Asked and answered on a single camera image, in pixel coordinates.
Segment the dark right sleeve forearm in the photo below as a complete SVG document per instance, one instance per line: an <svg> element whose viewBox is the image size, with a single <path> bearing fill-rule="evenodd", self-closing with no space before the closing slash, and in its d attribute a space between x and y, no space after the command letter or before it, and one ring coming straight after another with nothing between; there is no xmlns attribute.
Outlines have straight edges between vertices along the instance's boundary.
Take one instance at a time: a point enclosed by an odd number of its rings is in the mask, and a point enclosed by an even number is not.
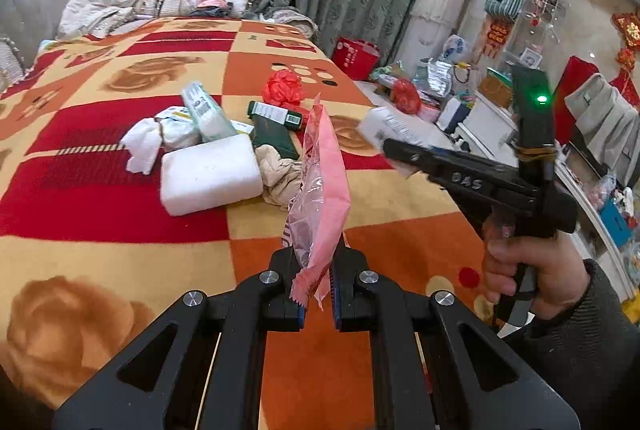
<svg viewBox="0 0 640 430"><path fill-rule="evenodd" d="M503 339L577 414L584 429L639 425L639 328L593 260L582 298L550 320L536 317Z"/></svg>

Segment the person's right hand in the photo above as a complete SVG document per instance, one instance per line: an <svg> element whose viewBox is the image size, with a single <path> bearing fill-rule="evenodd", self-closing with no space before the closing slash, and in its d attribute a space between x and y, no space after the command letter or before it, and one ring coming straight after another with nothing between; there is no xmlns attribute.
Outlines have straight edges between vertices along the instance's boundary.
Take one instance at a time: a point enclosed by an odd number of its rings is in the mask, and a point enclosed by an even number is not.
<svg viewBox="0 0 640 430"><path fill-rule="evenodd" d="M567 234L559 233L551 239L506 238L501 226L489 216L483 225L483 240L484 296L492 304L497 304L502 295L514 296L519 264L537 271L538 294L532 312L543 320L573 307L589 287L590 274Z"/></svg>

